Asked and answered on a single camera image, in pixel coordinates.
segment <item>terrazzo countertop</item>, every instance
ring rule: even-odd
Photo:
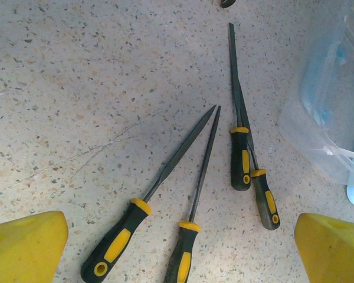
[[[316,1],[0,1],[0,223],[64,212],[69,239],[54,282],[80,266],[142,197],[196,121],[222,105],[195,222],[189,282],[307,282],[293,231],[302,212],[354,222],[333,185],[278,132]],[[227,23],[259,164],[281,217],[265,230],[254,190],[230,185]],[[149,202],[105,282],[163,282],[191,207],[211,126]]]

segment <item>plastic container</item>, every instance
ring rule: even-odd
[[[354,186],[354,1],[322,1],[280,131],[330,180]]]

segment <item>speckled surface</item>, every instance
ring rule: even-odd
[[[307,282],[293,239],[299,214],[354,222],[345,189],[278,132],[316,5],[0,1],[0,223],[63,211],[69,239],[54,282],[82,282],[80,265],[128,201],[144,195],[197,119],[220,104],[189,282]],[[254,191],[230,186],[229,21],[258,161],[281,217],[273,232],[261,226]],[[209,128],[156,192],[153,215],[105,282],[163,281]]]

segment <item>countertop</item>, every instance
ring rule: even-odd
[[[278,118],[316,1],[0,1],[0,223],[64,212],[69,239],[54,282],[80,266],[196,121],[222,106],[195,222],[189,282],[308,282],[299,214],[354,222],[345,188],[288,144]],[[265,230],[254,189],[230,185],[228,22],[259,164],[281,226]],[[191,207],[206,126],[149,204],[105,282],[163,282]]]

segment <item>yellow and black handle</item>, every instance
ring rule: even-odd
[[[266,170],[258,169],[252,172],[251,177],[255,187],[255,201],[257,202],[263,227],[275,230],[281,224],[276,201],[266,180]]]
[[[249,129],[237,127],[230,131],[232,140],[231,185],[235,190],[250,188],[250,158],[247,149]]]
[[[189,221],[179,223],[178,241],[166,269],[164,283],[188,282],[194,240],[201,228]]]
[[[81,278],[86,283],[102,282],[126,249],[136,228],[151,213],[146,202],[132,199],[121,220],[108,231],[81,266]]]

